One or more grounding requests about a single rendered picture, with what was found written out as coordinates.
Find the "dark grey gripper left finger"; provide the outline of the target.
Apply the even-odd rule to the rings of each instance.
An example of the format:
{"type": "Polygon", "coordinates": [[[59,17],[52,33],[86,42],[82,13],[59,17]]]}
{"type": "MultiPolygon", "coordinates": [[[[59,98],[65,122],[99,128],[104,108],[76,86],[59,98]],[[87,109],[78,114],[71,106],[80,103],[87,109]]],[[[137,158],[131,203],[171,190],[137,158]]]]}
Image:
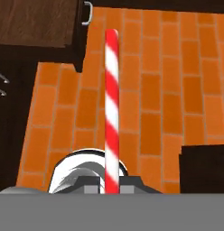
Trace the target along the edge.
{"type": "Polygon", "coordinates": [[[60,194],[99,194],[100,177],[79,176],[73,186],[59,190],[60,194]]]}

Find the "white round object black rim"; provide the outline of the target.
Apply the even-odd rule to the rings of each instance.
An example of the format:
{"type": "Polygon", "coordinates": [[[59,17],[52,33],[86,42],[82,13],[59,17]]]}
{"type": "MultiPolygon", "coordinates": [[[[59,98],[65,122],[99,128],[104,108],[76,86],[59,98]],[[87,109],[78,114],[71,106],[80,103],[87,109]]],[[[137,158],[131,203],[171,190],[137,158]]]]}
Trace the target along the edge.
{"type": "Polygon", "coordinates": [[[86,148],[72,152],[61,159],[52,172],[48,192],[73,186],[79,176],[100,177],[100,193],[105,193],[105,152],[100,149],[86,148]]]}

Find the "dark wood drawer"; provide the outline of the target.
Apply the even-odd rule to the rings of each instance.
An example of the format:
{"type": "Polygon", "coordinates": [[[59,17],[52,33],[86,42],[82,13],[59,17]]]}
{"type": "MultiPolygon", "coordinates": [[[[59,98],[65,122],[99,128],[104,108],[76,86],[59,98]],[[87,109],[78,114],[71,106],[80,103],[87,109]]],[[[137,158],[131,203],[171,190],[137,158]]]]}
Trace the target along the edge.
{"type": "Polygon", "coordinates": [[[0,51],[21,60],[71,63],[81,73],[88,0],[0,0],[0,51]]]}

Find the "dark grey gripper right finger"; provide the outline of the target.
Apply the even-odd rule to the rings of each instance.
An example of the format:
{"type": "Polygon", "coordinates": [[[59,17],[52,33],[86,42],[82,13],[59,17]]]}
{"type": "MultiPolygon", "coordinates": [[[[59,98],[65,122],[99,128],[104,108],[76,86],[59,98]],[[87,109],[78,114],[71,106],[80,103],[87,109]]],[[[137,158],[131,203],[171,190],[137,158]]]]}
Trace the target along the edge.
{"type": "Polygon", "coordinates": [[[119,178],[119,184],[121,194],[159,194],[158,190],[144,185],[142,179],[138,176],[121,176],[119,178]]]}

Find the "dark cupboard run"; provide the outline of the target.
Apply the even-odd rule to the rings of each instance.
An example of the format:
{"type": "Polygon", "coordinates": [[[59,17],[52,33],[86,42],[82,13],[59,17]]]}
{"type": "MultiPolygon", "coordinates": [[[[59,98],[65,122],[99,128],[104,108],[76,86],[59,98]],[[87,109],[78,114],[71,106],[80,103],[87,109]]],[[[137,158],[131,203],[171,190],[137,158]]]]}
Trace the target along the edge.
{"type": "Polygon", "coordinates": [[[224,14],[224,0],[90,0],[94,6],[224,14]]]}

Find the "dark wood cupboard front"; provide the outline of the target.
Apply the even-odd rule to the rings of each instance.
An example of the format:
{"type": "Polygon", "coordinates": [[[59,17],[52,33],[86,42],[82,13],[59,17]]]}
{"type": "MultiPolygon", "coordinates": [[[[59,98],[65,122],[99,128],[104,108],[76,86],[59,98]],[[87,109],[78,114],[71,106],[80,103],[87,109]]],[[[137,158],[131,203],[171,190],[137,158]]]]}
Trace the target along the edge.
{"type": "Polygon", "coordinates": [[[0,191],[17,181],[36,70],[36,61],[0,51],[0,73],[10,81],[0,79],[0,89],[6,92],[0,95],[0,191]]]}

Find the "dark wood counter block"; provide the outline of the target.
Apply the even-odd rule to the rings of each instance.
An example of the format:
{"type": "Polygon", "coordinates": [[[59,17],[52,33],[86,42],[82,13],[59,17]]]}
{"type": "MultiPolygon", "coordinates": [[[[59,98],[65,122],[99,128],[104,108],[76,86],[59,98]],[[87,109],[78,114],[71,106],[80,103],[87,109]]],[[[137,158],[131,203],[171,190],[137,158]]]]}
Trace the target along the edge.
{"type": "Polygon", "coordinates": [[[224,193],[224,144],[183,146],[179,166],[181,193],[224,193]]]}

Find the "red white striped straw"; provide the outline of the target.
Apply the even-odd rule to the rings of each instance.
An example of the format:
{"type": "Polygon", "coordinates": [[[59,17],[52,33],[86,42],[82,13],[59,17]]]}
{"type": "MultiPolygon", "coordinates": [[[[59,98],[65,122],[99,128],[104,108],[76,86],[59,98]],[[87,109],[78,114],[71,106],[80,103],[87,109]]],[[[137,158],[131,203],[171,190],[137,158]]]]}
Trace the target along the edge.
{"type": "Polygon", "coordinates": [[[118,100],[118,34],[115,29],[107,29],[105,44],[106,193],[118,193],[119,187],[118,100]]]}

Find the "grey rounded object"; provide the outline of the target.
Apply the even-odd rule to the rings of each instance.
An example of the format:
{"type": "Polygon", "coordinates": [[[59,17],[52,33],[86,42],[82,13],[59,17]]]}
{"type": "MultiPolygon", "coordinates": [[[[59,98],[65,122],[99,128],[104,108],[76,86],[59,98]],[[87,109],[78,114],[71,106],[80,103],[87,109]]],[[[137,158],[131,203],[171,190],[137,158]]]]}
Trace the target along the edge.
{"type": "Polygon", "coordinates": [[[23,188],[23,187],[8,187],[0,191],[0,194],[47,194],[47,193],[48,192],[46,191],[41,191],[32,188],[23,188]]]}

